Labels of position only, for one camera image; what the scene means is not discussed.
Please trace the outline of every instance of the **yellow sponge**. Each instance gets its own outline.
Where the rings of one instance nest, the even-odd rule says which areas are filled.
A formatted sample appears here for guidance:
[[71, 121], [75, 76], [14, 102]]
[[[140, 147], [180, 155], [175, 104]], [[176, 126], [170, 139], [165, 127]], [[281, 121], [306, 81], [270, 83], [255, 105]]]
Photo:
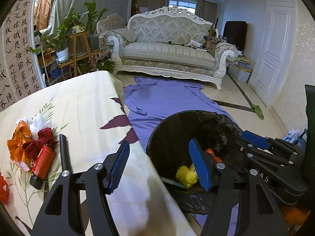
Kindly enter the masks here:
[[186, 166], [182, 166], [176, 173], [178, 179], [187, 188], [192, 187], [198, 180], [196, 172], [190, 171]]

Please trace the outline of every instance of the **white plastic storage bin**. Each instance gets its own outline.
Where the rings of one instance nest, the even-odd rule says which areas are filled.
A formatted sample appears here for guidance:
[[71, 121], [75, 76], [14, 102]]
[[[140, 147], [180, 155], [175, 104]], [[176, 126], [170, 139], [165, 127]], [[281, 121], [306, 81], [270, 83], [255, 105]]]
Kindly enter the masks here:
[[245, 72], [235, 65], [230, 65], [229, 74], [233, 76], [233, 78], [237, 81], [247, 82], [248, 77], [250, 76], [249, 72]]

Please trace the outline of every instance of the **white door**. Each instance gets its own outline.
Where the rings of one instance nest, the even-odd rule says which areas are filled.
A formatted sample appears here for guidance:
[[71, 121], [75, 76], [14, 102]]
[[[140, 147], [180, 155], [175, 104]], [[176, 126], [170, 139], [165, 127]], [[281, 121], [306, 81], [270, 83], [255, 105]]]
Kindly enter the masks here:
[[292, 58], [296, 0], [267, 0], [266, 16], [265, 40], [249, 85], [269, 107], [283, 85]]

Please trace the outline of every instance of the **metal screw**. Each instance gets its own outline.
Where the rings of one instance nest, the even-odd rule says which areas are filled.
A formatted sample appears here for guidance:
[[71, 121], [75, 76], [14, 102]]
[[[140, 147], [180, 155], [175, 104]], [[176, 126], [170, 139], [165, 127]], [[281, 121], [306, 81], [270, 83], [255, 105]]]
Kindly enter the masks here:
[[220, 169], [220, 170], [222, 170], [222, 169], [225, 168], [225, 165], [224, 165], [223, 163], [221, 163], [221, 162], [217, 163], [216, 166], [217, 166], [217, 168]]
[[100, 170], [102, 167], [103, 167], [103, 164], [101, 164], [101, 163], [98, 163], [98, 164], [94, 165], [94, 169], [95, 170]]
[[258, 175], [257, 170], [251, 169], [249, 172], [250, 172], [253, 176], [257, 176], [257, 175]]
[[69, 174], [70, 174], [70, 172], [69, 172], [68, 170], [64, 170], [64, 171], [61, 173], [61, 175], [64, 176], [64, 177], [68, 176]]

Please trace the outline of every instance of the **slipper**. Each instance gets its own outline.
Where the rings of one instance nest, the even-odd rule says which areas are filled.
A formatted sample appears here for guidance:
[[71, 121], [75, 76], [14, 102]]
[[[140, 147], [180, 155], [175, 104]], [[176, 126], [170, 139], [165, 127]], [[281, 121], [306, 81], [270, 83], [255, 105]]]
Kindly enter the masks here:
[[262, 114], [261, 108], [259, 106], [257, 106], [257, 105], [254, 105], [254, 104], [252, 104], [252, 107], [254, 108], [255, 113], [258, 115], [258, 117], [263, 120], [264, 119], [264, 115]]

